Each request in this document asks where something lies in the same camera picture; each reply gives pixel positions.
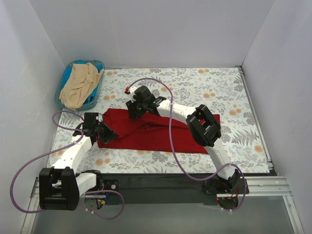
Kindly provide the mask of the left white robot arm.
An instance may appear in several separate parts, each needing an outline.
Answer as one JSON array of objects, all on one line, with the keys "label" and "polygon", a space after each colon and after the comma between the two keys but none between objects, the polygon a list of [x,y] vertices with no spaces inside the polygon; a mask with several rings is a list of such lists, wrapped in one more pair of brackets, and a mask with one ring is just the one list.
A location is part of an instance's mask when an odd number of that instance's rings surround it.
[{"label": "left white robot arm", "polygon": [[39,206],[43,210],[70,210],[77,208],[86,192],[98,195],[104,184],[99,170],[77,169],[87,152],[98,140],[108,143],[118,135],[111,130],[99,113],[86,112],[72,135],[71,146],[50,167],[39,173]]}]

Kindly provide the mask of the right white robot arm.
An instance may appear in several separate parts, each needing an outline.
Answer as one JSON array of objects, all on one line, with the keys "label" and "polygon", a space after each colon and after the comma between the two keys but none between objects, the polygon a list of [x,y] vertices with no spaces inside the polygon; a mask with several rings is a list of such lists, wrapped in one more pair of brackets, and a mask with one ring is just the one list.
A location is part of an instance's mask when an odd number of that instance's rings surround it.
[{"label": "right white robot arm", "polygon": [[221,126],[209,108],[203,104],[188,107],[173,103],[165,97],[155,97],[146,86],[127,87],[125,94],[131,97],[126,103],[130,118],[138,119],[150,113],[160,117],[168,117],[169,123],[177,120],[188,126],[193,140],[210,156],[217,169],[218,184],[211,189],[218,193],[236,192],[240,179],[239,170],[232,164],[221,139]]}]

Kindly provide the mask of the red t shirt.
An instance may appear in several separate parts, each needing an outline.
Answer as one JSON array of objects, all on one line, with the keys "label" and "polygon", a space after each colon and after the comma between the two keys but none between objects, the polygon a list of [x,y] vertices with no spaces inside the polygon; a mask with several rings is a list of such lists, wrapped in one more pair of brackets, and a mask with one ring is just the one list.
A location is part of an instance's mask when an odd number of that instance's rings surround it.
[{"label": "red t shirt", "polygon": [[[110,108],[103,114],[103,120],[118,137],[108,143],[98,140],[99,148],[172,151],[167,117],[146,113],[140,119],[133,120],[129,117],[128,110]],[[207,151],[195,142],[186,124],[172,120],[172,135],[175,152],[207,154]]]}]

